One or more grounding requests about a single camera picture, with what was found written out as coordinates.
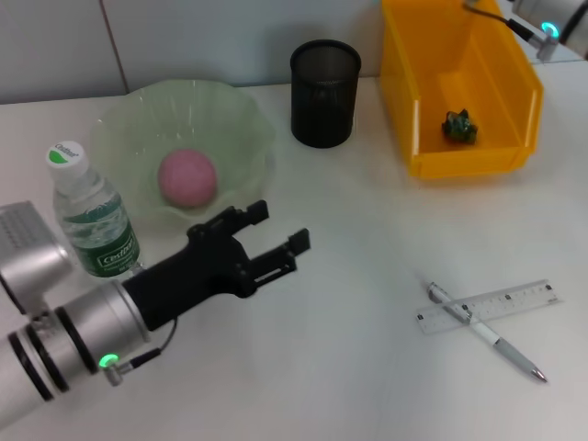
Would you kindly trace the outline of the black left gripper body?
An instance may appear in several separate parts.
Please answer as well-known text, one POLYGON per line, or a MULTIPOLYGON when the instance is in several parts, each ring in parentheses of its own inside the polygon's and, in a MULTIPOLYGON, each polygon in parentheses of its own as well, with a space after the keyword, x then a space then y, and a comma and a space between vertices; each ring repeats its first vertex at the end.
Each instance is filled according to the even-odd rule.
POLYGON ((187 237, 180 252, 122 283, 150 331, 213 296, 256 292, 251 260, 232 233, 200 226, 187 237))

